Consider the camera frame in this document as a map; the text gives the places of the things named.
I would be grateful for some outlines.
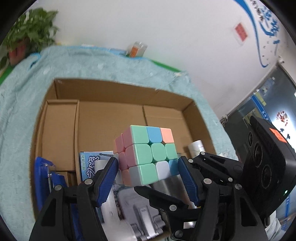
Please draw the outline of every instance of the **silver bolt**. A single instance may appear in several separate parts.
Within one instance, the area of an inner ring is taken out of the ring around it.
[[[176,211],[176,210],[177,210],[177,206],[174,205],[174,204],[171,205],[171,206],[170,206],[170,210],[171,210],[171,211]]]
[[[56,186],[54,187],[54,189],[55,189],[56,191],[59,191],[59,190],[62,189],[62,186],[61,186],[61,185],[56,185]]]
[[[92,184],[92,179],[86,179],[85,181],[84,181],[84,183],[86,184],[86,185],[91,185]]]
[[[234,187],[235,187],[237,190],[241,190],[241,189],[242,189],[242,186],[241,186],[240,184],[238,184],[238,183],[235,184]]]
[[[211,184],[211,183],[212,183],[212,180],[209,179],[209,178],[205,178],[205,179],[204,179],[204,183],[205,183],[205,184]]]
[[[178,230],[175,232],[175,237],[176,238],[181,238],[183,236],[183,232],[181,230]]]

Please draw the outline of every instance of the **red flower pot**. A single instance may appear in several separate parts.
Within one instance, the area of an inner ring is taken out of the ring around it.
[[[17,65],[26,57],[26,50],[27,50],[27,41],[26,39],[22,40],[18,43],[16,49],[9,50],[9,60],[11,66]]]

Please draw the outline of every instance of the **rubik's cube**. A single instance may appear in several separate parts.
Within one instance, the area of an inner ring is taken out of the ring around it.
[[[172,130],[131,125],[114,140],[123,183],[143,186],[178,175],[178,156]]]

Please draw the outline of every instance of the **light blue cloth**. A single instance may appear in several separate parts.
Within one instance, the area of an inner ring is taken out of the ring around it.
[[[53,77],[110,80],[192,98],[216,152],[237,159],[223,126],[186,72],[176,74],[147,59],[130,59],[101,48],[47,48],[18,64],[0,86],[0,214],[18,241],[29,240],[35,223],[29,170],[31,139]]]

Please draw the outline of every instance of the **potted plant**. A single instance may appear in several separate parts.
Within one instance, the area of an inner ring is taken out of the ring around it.
[[[58,28],[52,21],[57,13],[37,8],[22,14],[3,40],[8,54],[1,59],[0,70],[6,66],[7,59],[12,66],[15,66],[26,57],[27,53],[40,52],[43,47],[54,44],[53,36]]]

